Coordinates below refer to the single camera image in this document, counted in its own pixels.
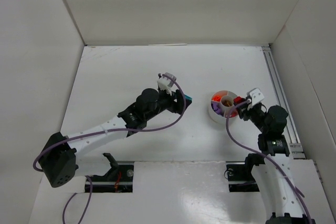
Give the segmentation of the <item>teal and red lego stack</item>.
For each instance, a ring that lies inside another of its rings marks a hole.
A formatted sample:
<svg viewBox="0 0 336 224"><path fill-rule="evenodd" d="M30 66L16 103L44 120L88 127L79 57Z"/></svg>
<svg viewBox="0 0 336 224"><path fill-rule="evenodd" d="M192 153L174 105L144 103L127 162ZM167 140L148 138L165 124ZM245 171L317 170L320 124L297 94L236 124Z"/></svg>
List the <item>teal and red lego stack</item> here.
<svg viewBox="0 0 336 224"><path fill-rule="evenodd" d="M188 103L192 103L192 98L191 98L191 97L189 97L189 96L187 96L187 95L184 95L184 98L186 99L186 101L187 101Z"/></svg>

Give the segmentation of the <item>brown lego brick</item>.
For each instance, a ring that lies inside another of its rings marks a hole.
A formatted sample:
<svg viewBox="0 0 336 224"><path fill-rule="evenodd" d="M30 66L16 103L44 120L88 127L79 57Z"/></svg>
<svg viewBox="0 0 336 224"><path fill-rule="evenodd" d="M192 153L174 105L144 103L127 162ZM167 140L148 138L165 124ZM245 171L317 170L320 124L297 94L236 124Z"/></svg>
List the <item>brown lego brick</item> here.
<svg viewBox="0 0 336 224"><path fill-rule="evenodd" d="M231 107L233 106L233 100L231 97L222 97L221 103L225 107Z"/></svg>

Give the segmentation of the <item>white divided round container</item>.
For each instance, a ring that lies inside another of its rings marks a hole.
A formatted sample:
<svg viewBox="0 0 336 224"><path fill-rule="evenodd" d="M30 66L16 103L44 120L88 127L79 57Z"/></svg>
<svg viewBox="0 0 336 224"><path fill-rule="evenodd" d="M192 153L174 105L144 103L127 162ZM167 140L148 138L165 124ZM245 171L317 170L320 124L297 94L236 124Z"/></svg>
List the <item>white divided round container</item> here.
<svg viewBox="0 0 336 224"><path fill-rule="evenodd" d="M217 102L219 103L219 106L220 108L222 109L223 111L223 115L220 116L220 115L217 115L213 110L212 110L212 107L211 107L211 99L210 99L210 102L208 104L208 114L209 114L209 117L214 121L216 122L217 124L220 124L220 125L225 125L226 124L226 119L228 117L228 114L229 114L229 111L234 107L234 99L237 97L237 95L231 91L228 91L228 94L227 96L224 96L224 97L231 97L232 100L233 100L233 106L231 107L225 107L222 105L221 102Z"/></svg>

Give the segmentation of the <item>purple lego block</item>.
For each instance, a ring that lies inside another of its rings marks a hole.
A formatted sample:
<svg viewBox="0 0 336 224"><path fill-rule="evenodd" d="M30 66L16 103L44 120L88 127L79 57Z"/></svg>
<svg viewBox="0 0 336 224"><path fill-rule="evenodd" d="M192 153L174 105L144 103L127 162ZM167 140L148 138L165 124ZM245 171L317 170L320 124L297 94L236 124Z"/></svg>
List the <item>purple lego block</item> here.
<svg viewBox="0 0 336 224"><path fill-rule="evenodd" d="M217 115L220 115L220 116L223 115L223 111L222 111L222 109L220 108L219 103L216 103L216 102L212 101L212 102L211 102L211 107L212 107L212 110L213 110Z"/></svg>

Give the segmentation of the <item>orange round lego piece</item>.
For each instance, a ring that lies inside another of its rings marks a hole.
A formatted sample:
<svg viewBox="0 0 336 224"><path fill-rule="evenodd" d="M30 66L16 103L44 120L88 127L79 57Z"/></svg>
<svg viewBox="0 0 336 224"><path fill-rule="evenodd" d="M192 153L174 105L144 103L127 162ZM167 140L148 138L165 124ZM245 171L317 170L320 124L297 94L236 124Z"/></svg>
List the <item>orange round lego piece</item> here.
<svg viewBox="0 0 336 224"><path fill-rule="evenodd" d="M226 90L218 91L212 96L211 101L221 102L222 97L227 96L227 94L228 94L228 91Z"/></svg>

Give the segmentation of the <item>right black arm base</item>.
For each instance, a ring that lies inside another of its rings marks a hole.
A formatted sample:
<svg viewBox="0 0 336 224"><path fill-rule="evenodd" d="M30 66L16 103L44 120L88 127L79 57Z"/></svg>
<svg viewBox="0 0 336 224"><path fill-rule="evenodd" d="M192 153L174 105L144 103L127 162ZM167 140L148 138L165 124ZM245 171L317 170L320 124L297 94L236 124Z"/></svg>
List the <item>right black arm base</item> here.
<svg viewBox="0 0 336 224"><path fill-rule="evenodd" d="M258 154L248 154L244 162L228 162L224 172L228 180L230 193L259 192L258 185L251 174L254 166L265 164L264 158Z"/></svg>

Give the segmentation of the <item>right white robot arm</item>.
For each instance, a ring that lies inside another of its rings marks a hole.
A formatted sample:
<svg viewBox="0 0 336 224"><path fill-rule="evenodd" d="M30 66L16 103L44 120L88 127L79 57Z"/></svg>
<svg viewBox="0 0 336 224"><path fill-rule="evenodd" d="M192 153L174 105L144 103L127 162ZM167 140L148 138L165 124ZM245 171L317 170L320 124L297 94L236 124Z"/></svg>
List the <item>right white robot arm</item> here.
<svg viewBox="0 0 336 224"><path fill-rule="evenodd" d="M239 118L259 129L258 149L243 146L250 153L245 167L255 180L266 209L266 223L314 223L303 194L294 185L290 150L284 136L288 112L274 105L264 111L263 104L236 98Z"/></svg>

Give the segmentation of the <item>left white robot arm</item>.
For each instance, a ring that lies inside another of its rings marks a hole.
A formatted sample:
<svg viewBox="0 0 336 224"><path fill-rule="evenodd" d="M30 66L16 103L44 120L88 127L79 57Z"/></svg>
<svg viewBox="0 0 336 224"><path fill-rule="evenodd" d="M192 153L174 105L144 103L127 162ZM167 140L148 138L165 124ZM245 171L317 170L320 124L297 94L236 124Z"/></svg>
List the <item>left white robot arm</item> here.
<svg viewBox="0 0 336 224"><path fill-rule="evenodd" d="M118 168L110 153L98 159L87 159L90 152L138 132L147 132L148 121L164 111L182 116L192 98L181 90L166 91L147 88L135 102L101 125L70 136L57 132L51 135L33 162L35 170L43 172L53 188L68 183L77 176L113 177Z"/></svg>

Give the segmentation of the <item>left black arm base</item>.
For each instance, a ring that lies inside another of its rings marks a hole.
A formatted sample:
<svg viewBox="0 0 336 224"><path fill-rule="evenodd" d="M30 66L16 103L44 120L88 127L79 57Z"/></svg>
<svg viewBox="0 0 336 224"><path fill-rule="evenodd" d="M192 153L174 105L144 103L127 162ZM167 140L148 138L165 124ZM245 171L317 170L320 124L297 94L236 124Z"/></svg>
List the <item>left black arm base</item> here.
<svg viewBox="0 0 336 224"><path fill-rule="evenodd" d="M107 167L99 174L90 175L93 193L132 193L134 162L118 162L110 153L103 153Z"/></svg>

